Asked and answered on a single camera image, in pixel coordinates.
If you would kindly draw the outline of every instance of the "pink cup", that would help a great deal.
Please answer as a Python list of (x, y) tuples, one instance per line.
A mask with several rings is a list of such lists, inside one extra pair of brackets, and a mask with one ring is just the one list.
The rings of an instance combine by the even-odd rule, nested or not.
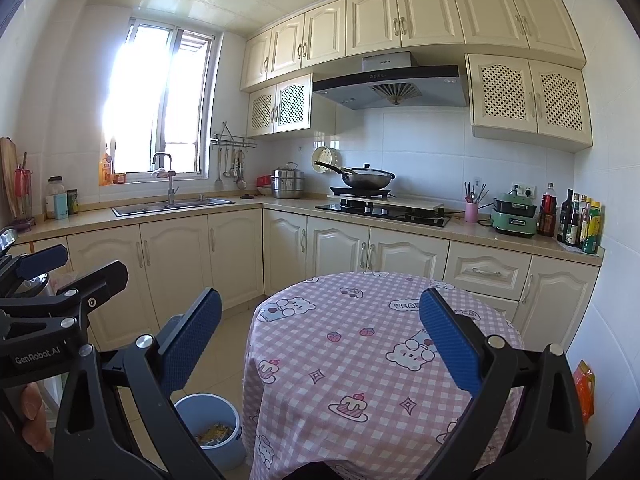
[(478, 204), (467, 202), (465, 204), (465, 222), (477, 222), (478, 221)]

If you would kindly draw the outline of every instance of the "trash can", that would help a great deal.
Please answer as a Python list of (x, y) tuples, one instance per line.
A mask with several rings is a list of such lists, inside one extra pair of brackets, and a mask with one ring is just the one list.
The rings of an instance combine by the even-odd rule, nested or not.
[(233, 428), (231, 436), (215, 446), (202, 450), (221, 471), (229, 471), (244, 462), (246, 451), (242, 444), (242, 427), (238, 410), (226, 399), (213, 394), (193, 394), (175, 403), (175, 409), (193, 436), (204, 433), (214, 424)]

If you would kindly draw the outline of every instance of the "range hood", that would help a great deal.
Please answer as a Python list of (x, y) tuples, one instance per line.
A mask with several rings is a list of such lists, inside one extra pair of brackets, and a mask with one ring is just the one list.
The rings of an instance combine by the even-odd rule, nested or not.
[(410, 52), (364, 57), (362, 72), (316, 81), (313, 92), (352, 110), (466, 107), (456, 65), (416, 66)]

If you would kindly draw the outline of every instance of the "power outlet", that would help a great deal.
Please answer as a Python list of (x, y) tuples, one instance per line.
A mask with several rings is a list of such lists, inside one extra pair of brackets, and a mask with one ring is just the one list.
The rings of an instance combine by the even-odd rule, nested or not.
[(536, 197), (536, 186), (530, 186), (529, 184), (523, 184), (521, 182), (514, 182), (511, 189), (515, 186), (518, 186), (518, 196), (527, 196), (527, 190), (529, 190), (529, 198)]

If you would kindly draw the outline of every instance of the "utensil rack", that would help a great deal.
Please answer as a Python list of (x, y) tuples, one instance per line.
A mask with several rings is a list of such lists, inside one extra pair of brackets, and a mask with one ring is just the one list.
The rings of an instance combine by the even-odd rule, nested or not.
[(255, 140), (247, 139), (246, 137), (236, 137), (226, 126), (226, 121), (222, 121), (222, 131), (217, 137), (212, 136), (209, 142), (214, 146), (233, 146), (235, 148), (257, 148), (258, 143)]

